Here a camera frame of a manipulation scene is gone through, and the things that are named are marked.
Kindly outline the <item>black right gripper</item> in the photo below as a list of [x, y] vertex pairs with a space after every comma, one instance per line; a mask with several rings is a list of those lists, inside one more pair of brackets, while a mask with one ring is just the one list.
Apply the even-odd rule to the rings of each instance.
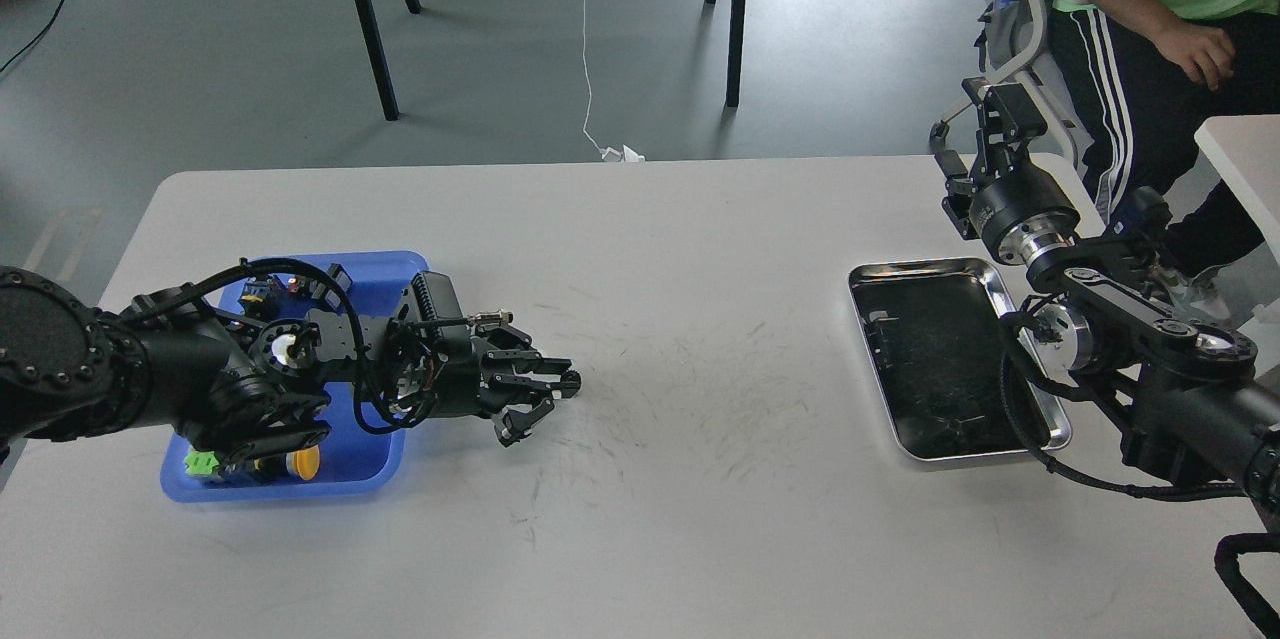
[[[978, 110], [970, 172], [948, 147], [947, 120], [936, 120], [928, 138], [945, 178], [941, 205], [959, 236], [980, 238], [992, 260], [1002, 265], [1032, 265], [1051, 250], [1069, 247], [1079, 213], [1047, 172], [1032, 164], [1020, 168], [1029, 161], [1029, 143], [1048, 131], [1027, 88], [982, 77], [963, 79], [963, 88]], [[992, 182], [975, 193], [972, 179]]]

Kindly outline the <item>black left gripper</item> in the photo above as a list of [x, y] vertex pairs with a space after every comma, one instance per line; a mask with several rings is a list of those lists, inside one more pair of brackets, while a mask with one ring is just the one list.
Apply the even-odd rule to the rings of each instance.
[[[556, 410], [561, 375], [568, 359], [544, 356], [530, 336], [513, 327], [476, 334], [407, 334], [404, 337], [404, 420], [436, 417], [490, 419], [503, 447], [527, 439]], [[489, 392], [532, 402], [507, 403], [497, 412]]]

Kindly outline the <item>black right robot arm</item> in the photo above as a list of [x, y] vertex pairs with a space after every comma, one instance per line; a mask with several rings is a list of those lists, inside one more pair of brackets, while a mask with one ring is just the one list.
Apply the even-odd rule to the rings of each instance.
[[1179, 316], [1155, 293], [1170, 220], [1161, 193], [1138, 192], [1135, 234], [1079, 237], [1079, 213], [1030, 159], [1029, 143], [1047, 124], [1025, 88], [982, 77], [963, 88], [978, 111], [978, 152], [966, 166], [947, 147], [946, 120], [932, 128], [943, 210], [992, 260], [1023, 266], [1034, 292], [998, 320], [1004, 366], [1044, 393], [1096, 405], [1121, 434], [1123, 462], [1158, 484], [1071, 469], [1015, 414], [1012, 430], [1050, 473], [1087, 487], [1164, 502], [1249, 499], [1265, 530], [1222, 538], [1213, 562], [1247, 617], [1275, 638], [1277, 612], [1240, 570], [1243, 554], [1277, 552], [1277, 396], [1254, 379], [1256, 343]]

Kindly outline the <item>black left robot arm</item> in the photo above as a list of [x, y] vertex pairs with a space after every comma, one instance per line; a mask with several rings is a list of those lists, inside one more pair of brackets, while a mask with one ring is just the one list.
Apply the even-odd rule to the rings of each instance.
[[319, 446], [326, 387], [388, 434], [429, 419], [488, 419], [525, 439], [582, 380], [507, 311], [466, 314], [452, 280], [420, 271], [393, 310], [361, 314], [346, 270], [243, 260], [113, 314], [22, 268], [3, 269], [3, 457], [24, 439], [69, 442], [169, 425], [236, 469]]

